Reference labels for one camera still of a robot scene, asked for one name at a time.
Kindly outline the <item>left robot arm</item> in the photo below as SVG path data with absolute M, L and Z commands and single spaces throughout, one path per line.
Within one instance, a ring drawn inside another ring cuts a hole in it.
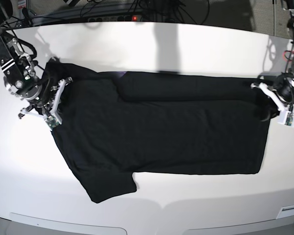
M 284 71 L 275 78 L 272 86 L 265 83 L 252 83 L 251 88 L 260 89 L 277 106 L 280 112 L 294 114 L 294 0 L 282 0 L 283 10 L 289 11 L 290 18 L 287 23 L 288 32 L 291 35 L 291 49 L 286 52 L 286 65 Z

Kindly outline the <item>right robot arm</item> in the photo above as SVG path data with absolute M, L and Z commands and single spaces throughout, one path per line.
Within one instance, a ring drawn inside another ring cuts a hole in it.
M 62 124 L 58 106 L 65 86 L 73 79 L 58 76 L 47 68 L 39 77 L 35 70 L 40 67 L 36 57 L 33 45 L 0 27 L 0 68 L 4 74 L 4 85 L 11 95 L 29 103 L 20 110 L 18 117 L 36 116 L 53 128 Z

